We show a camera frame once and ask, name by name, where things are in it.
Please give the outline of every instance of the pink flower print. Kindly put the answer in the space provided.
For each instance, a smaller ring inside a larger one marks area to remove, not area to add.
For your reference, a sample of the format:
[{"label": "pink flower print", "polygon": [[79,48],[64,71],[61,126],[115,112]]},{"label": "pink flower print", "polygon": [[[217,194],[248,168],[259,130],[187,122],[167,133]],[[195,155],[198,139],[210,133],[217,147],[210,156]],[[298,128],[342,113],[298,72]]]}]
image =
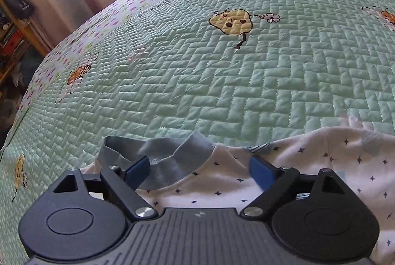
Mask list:
[{"label": "pink flower print", "polygon": [[261,16],[261,19],[264,19],[269,23],[273,23],[280,21],[280,16],[274,13],[266,13],[264,16]]}]

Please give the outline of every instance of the bee embroidery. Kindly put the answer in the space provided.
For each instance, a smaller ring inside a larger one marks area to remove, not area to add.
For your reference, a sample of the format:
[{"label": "bee embroidery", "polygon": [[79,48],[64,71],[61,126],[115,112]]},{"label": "bee embroidery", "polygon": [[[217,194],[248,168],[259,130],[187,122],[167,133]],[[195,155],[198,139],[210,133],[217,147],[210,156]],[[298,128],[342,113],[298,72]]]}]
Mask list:
[{"label": "bee embroidery", "polygon": [[14,201],[17,191],[22,185],[24,188],[27,186],[27,174],[23,171],[23,162],[24,162],[24,155],[20,155],[17,164],[15,166],[15,179],[14,179],[14,186],[15,186],[15,194],[14,197],[12,198],[12,201]]},{"label": "bee embroidery", "polygon": [[62,91],[55,100],[55,104],[58,104],[60,101],[62,101],[67,94],[72,94],[75,91],[84,76],[86,76],[91,70],[92,62],[96,60],[99,56],[99,54],[97,54],[96,58],[94,60],[91,60],[92,55],[90,53],[88,53],[88,55],[88,59],[81,59],[77,68],[70,73],[70,76],[64,84]]},{"label": "bee embroidery", "polygon": [[74,72],[70,74],[70,77],[67,80],[67,84],[70,85],[76,80],[82,79],[82,77],[89,72],[90,68],[92,68],[90,64],[76,68]]},{"label": "bee embroidery", "polygon": [[387,8],[378,8],[373,6],[372,8],[363,7],[362,10],[370,15],[373,15],[377,19],[381,20],[384,26],[391,31],[395,31],[395,14],[388,12]]}]

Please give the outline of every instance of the mint green quilt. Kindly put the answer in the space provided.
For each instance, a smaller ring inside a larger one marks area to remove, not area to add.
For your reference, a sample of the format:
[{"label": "mint green quilt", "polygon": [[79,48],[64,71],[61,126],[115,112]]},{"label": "mint green quilt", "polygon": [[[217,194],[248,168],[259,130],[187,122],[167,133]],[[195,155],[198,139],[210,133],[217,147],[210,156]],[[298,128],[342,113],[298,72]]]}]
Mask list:
[{"label": "mint green quilt", "polygon": [[[36,73],[53,79],[1,152],[3,265],[26,260],[17,235],[26,209],[65,168],[91,163],[106,135],[198,130],[255,145],[344,117],[395,135],[395,0],[136,1],[104,10]],[[114,27],[98,37],[105,23]]]}]

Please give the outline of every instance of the triangular hole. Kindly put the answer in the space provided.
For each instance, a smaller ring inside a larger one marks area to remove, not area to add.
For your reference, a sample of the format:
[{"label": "triangular hole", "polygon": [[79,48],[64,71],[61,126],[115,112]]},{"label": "triangular hole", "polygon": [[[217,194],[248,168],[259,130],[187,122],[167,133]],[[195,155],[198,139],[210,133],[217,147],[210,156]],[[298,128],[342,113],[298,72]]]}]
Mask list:
[{"label": "triangular hole", "polygon": [[77,182],[74,175],[67,175],[53,192],[68,193],[71,191],[77,191]]},{"label": "triangular hole", "polygon": [[334,193],[343,195],[344,191],[340,185],[332,177],[325,177],[323,181],[322,191],[325,193]]}]

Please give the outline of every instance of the herringbone quilting pattern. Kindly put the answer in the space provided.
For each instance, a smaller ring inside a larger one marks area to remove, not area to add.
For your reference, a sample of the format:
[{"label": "herringbone quilting pattern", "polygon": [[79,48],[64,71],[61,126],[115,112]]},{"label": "herringbone quilting pattern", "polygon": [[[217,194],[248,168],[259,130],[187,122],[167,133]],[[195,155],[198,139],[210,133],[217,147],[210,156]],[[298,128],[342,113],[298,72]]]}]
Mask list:
[{"label": "herringbone quilting pattern", "polygon": [[[341,115],[395,134],[395,32],[362,7],[394,0],[165,0],[95,46],[91,68],[60,103],[70,72],[32,105],[0,162],[0,242],[21,264],[20,217],[68,166],[90,163],[105,135],[261,144],[338,125]],[[252,17],[241,36],[209,24],[215,11]],[[28,185],[14,202],[16,159]]]}]

